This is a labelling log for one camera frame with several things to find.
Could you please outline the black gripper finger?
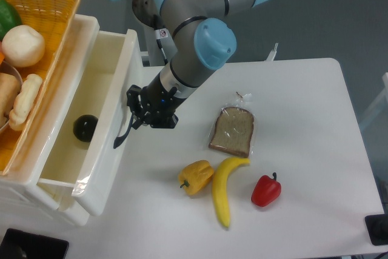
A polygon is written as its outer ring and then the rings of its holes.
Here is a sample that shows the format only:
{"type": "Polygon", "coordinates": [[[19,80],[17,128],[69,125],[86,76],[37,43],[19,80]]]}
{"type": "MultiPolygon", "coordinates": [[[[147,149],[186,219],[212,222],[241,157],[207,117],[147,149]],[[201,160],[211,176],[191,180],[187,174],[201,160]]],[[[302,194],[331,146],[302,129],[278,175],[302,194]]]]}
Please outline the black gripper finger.
{"type": "Polygon", "coordinates": [[[131,128],[137,130],[144,123],[144,117],[146,114],[146,109],[142,106],[141,103],[141,91],[142,88],[137,85],[131,85],[127,95],[127,106],[131,112],[131,128]]]}
{"type": "Polygon", "coordinates": [[[175,114],[172,116],[147,115],[143,123],[153,129],[174,129],[178,121],[175,114]]]}

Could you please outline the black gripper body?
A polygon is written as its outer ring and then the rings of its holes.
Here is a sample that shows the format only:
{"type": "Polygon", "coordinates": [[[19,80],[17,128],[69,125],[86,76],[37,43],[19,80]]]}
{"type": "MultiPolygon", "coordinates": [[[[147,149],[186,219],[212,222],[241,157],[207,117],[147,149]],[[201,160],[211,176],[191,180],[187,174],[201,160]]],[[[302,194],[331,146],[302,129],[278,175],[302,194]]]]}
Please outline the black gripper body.
{"type": "Polygon", "coordinates": [[[177,86],[170,90],[163,87],[160,74],[158,74],[148,86],[140,91],[140,102],[142,105],[141,115],[143,121],[165,120],[174,115],[175,110],[186,100],[178,98],[177,86]]]}

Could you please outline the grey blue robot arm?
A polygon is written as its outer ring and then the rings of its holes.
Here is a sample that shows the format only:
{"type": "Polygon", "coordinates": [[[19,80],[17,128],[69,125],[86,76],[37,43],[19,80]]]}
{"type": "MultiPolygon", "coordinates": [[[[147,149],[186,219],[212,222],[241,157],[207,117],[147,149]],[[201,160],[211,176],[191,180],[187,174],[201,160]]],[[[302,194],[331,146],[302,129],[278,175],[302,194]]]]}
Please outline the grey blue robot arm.
{"type": "Polygon", "coordinates": [[[176,109],[234,54],[237,41],[222,18],[268,0],[153,0],[176,53],[145,87],[127,92],[130,125],[172,129],[176,109]]]}

